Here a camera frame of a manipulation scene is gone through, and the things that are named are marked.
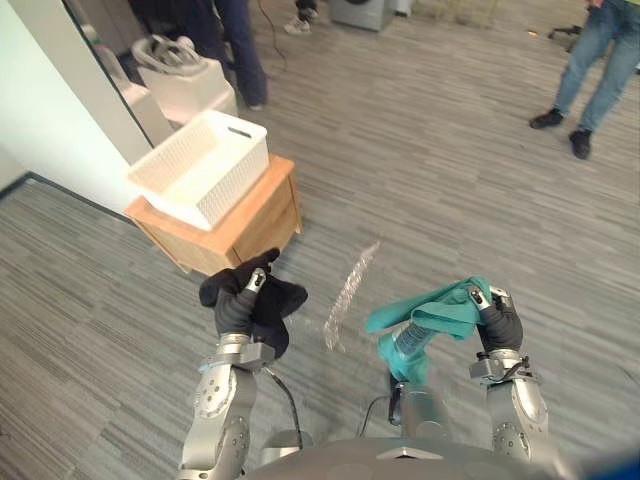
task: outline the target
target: jeans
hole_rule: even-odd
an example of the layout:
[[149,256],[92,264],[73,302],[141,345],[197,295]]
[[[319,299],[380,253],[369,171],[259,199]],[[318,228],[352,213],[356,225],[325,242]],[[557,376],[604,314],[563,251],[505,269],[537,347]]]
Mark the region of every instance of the jeans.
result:
[[316,0],[296,0],[296,7],[298,7],[298,18],[303,22],[309,21],[309,10],[317,10],[318,5]]
[[640,5],[626,0],[605,0],[601,8],[591,9],[554,103],[563,115],[569,113],[587,71],[611,40],[615,41],[615,48],[600,85],[582,114],[580,129],[593,132],[598,128],[640,62]]
[[[231,43],[238,90],[249,106],[267,103],[267,77],[260,64],[251,31],[248,0],[215,0],[216,9]],[[227,80],[231,77],[218,19],[211,0],[179,0],[187,35],[196,51],[218,60]]]

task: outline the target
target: washing machine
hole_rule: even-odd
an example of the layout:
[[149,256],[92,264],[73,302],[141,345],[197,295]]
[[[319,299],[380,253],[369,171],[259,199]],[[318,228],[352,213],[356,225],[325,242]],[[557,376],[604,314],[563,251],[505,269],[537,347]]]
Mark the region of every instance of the washing machine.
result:
[[330,0],[329,16],[344,23],[367,30],[382,30],[395,14],[396,0]]

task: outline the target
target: wall baseboard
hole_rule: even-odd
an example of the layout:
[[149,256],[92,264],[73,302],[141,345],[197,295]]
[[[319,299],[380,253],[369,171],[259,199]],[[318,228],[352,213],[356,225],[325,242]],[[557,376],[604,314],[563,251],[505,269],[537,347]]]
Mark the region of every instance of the wall baseboard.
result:
[[102,205],[98,205],[96,202],[93,202],[88,198],[83,197],[82,195],[78,195],[77,193],[72,192],[68,188],[65,188],[62,185],[54,181],[51,181],[48,178],[43,177],[42,175],[38,175],[37,173],[33,173],[33,172],[25,173],[24,175],[22,175],[21,177],[18,177],[15,181],[7,185],[5,188],[0,190],[0,201],[3,200],[7,195],[11,194],[11,192],[13,192],[14,190],[17,190],[18,188],[20,188],[27,180],[35,180],[36,182],[49,185],[57,190],[60,190],[63,193],[66,193],[67,195],[75,198],[76,200],[80,200],[81,202],[86,203],[87,205],[93,208],[97,208],[98,210],[100,210],[103,213],[106,213],[107,215],[117,218],[118,220],[126,222],[130,225],[135,225],[135,223],[133,223],[133,221],[130,218],[125,217],[124,215],[120,215],[119,213],[116,213],[113,210],[109,210],[108,208],[105,208]]

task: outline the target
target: teal cloth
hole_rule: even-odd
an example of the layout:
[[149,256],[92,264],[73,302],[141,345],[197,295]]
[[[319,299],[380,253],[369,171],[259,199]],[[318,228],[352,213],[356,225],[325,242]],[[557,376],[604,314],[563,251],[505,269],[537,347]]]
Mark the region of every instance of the teal cloth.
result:
[[397,380],[426,385],[427,343],[438,333],[448,333],[456,340],[465,340],[473,334],[476,323],[482,323],[478,308],[469,295],[468,287],[471,285],[476,285],[486,298],[491,298],[487,279],[471,277],[439,290],[381,307],[369,315],[367,333],[379,332],[407,320],[430,330],[411,356],[397,350],[393,332],[378,339],[378,353]]

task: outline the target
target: black wire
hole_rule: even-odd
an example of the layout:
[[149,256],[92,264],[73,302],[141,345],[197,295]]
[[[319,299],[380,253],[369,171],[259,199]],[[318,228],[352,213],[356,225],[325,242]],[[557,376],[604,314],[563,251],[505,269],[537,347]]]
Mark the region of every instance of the black wire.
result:
[[282,53],[282,50],[280,50],[280,48],[278,48],[278,39],[277,39],[277,35],[276,35],[276,26],[273,24],[273,22],[271,21],[271,18],[269,17],[269,15],[267,15],[267,12],[265,11],[264,7],[262,6],[262,0],[258,0],[258,8],[260,9],[260,12],[264,16],[264,18],[267,19],[267,22],[269,22],[269,25],[271,26],[271,36],[272,36],[272,39],[273,39],[273,49],[278,53],[278,55],[280,55],[282,57],[282,61],[284,63],[284,66],[282,67],[282,71],[278,75],[276,75],[275,77],[267,75],[267,77],[269,79],[275,80],[280,75],[282,75],[283,73],[287,72],[287,70],[289,69],[289,64],[287,62],[287,57],[284,55],[284,53]]
[[293,425],[296,429],[296,440],[298,443],[298,449],[302,450],[303,448],[302,432],[300,431],[300,421],[298,420],[298,409],[296,408],[296,402],[293,400],[293,395],[291,395],[291,392],[289,391],[287,386],[284,384],[282,380],[278,378],[278,376],[275,373],[273,373],[268,368],[265,368],[264,371],[267,372],[271,376],[271,378],[273,378],[273,381],[276,382],[276,385],[278,385],[282,389],[282,391],[287,395],[287,398],[289,399],[289,403],[291,404],[291,416],[293,417]]
[[511,375],[516,373],[516,371],[520,367],[528,367],[528,366],[529,366],[529,357],[524,357],[524,359],[522,359],[521,361],[516,363],[513,367],[511,367],[509,370],[507,370],[507,373],[505,373],[500,380],[497,380],[497,383],[502,383],[506,380],[509,380],[509,378],[511,378]]
[[367,423],[369,422],[369,417],[371,416],[371,412],[373,411],[373,407],[375,406],[375,404],[378,403],[378,401],[384,400],[387,398],[389,398],[389,395],[380,395],[379,397],[376,397],[373,400],[371,400],[371,403],[369,404],[369,408],[367,408],[367,414],[364,416],[364,422],[362,422],[362,428],[360,428],[360,430],[358,431],[358,437],[364,436],[364,432],[367,429]]

